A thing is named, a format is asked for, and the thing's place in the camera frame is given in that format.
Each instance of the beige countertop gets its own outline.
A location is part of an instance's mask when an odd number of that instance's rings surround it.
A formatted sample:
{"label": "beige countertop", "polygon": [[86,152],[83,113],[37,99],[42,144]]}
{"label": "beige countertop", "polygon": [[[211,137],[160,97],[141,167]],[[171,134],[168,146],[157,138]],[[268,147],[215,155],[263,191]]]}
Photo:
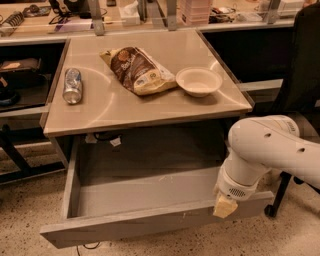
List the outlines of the beige countertop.
{"label": "beige countertop", "polygon": [[[126,46],[143,48],[173,74],[186,67],[208,67],[222,76],[222,87],[204,98],[189,96],[179,87],[136,96],[99,56]],[[78,68],[83,79],[83,99],[76,105],[62,98],[64,71],[70,67]],[[48,137],[238,116],[252,109],[195,30],[74,37],[61,74],[44,127]]]}

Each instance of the chair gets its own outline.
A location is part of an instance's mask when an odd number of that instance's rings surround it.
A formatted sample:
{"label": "chair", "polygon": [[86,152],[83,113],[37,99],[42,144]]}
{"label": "chair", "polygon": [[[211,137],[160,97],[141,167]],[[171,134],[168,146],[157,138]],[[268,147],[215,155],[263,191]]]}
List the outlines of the chair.
{"label": "chair", "polygon": [[[298,12],[294,21],[292,38],[292,55],[288,65],[287,75],[283,79],[280,91],[264,113],[259,113],[255,108],[253,114],[294,114],[299,117],[299,122],[305,122],[302,127],[308,127],[312,134],[304,134],[304,139],[318,139],[315,131],[320,127],[320,112],[316,103],[320,99],[320,3],[315,3]],[[309,122],[303,120],[302,114]],[[281,173],[281,184],[279,186],[273,205],[265,209],[266,215],[275,217],[285,194],[291,175],[283,171]],[[303,183],[294,177],[297,184]]]}

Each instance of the white bowl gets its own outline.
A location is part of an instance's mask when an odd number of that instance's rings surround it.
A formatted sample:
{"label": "white bowl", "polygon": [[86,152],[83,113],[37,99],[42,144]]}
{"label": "white bowl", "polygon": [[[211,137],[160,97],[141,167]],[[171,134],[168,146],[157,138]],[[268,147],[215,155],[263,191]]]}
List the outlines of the white bowl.
{"label": "white bowl", "polygon": [[204,97],[217,91],[222,85],[221,76],[201,67],[185,68],[176,75],[178,85],[194,97]]}

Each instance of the drawer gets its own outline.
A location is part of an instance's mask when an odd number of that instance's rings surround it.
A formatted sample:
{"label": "drawer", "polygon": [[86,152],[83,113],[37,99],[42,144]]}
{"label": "drawer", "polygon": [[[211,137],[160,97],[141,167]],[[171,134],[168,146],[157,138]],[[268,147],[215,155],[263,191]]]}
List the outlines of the drawer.
{"label": "drawer", "polygon": [[[121,145],[74,140],[62,221],[41,228],[57,248],[223,221],[212,215],[213,187],[224,160],[219,121],[134,128]],[[256,193],[224,220],[261,213],[273,198]]]}

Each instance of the aluminum can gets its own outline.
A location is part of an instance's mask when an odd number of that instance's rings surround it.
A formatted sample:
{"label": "aluminum can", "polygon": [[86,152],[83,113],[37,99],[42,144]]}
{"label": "aluminum can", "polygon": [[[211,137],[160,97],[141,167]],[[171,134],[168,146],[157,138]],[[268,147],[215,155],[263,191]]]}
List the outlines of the aluminum can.
{"label": "aluminum can", "polygon": [[76,68],[66,70],[63,98],[69,104],[77,104],[82,98],[81,73]]}

